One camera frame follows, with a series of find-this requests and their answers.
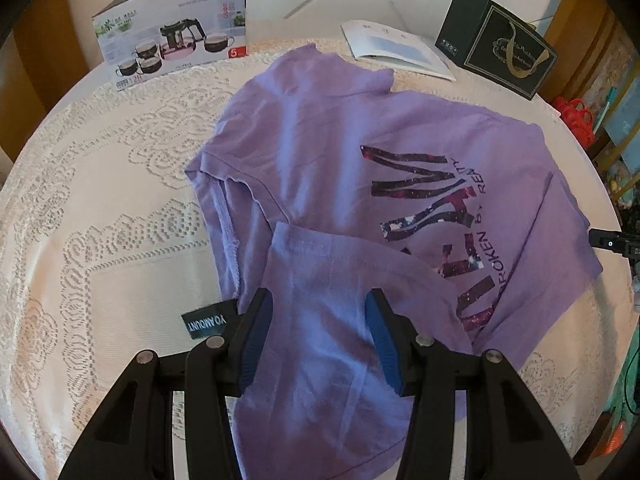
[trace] clothing tag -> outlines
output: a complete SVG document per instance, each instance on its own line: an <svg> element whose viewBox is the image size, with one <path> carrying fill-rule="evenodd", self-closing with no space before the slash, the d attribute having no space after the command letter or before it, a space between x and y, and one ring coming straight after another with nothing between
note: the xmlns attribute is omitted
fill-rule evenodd
<svg viewBox="0 0 640 480"><path fill-rule="evenodd" d="M238 315L238 300L226 300L182 314L191 339L221 335L226 324Z"/></svg>

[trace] red label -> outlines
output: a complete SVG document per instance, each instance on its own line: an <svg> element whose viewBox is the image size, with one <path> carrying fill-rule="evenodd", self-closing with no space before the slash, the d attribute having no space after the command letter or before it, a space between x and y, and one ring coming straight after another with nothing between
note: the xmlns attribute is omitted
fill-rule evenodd
<svg viewBox="0 0 640 480"><path fill-rule="evenodd" d="M244 57L246 56L245 46L235 46L229 49L229 57Z"/></svg>

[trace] black cable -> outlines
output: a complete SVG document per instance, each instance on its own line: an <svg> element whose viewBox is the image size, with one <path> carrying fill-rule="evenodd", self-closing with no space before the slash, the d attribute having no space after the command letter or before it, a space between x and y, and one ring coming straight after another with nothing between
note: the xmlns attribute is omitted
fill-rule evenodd
<svg viewBox="0 0 640 480"><path fill-rule="evenodd" d="M629 361L629 364L626 366L626 372L625 372L625 403L628 410L635 416L640 415L640 412L635 412L634 410L631 409L631 405L629 404L629 397L626 394L626 382L628 381L628 378L629 378L629 370L631 369L631 365L634 363L634 359L638 355L638 351L640 351L640 345L638 345L638 348L636 349L636 353L631 358L631 361Z"/></svg>

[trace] cardboard box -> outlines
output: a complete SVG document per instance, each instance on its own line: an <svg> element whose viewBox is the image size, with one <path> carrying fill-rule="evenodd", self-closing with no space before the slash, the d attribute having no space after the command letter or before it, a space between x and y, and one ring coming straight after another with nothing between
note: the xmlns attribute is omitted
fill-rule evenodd
<svg viewBox="0 0 640 480"><path fill-rule="evenodd" d="M162 74L246 56L245 0L115 0L94 16L122 90Z"/></svg>
<svg viewBox="0 0 640 480"><path fill-rule="evenodd" d="M453 0L436 46L459 67L529 100L558 58L527 23L491 0Z"/></svg>

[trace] blue gripper pad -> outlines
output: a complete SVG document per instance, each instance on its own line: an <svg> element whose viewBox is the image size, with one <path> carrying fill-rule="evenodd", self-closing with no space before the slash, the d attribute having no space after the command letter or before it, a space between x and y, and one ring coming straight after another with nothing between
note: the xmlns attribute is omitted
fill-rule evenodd
<svg viewBox="0 0 640 480"><path fill-rule="evenodd" d="M262 301L255 314L254 323L249 329L246 341L242 347L240 369L238 373L238 389L243 393L254 382L255 371L267 339L267 332L273 317L273 297L270 291L265 290Z"/></svg>
<svg viewBox="0 0 640 480"><path fill-rule="evenodd" d="M364 300L364 318L373 338L378 359L385 373L386 384L391 386L396 394L402 394L402 375L400 373L400 361L398 348L386 326L380 313L380 307L372 292L367 293Z"/></svg>

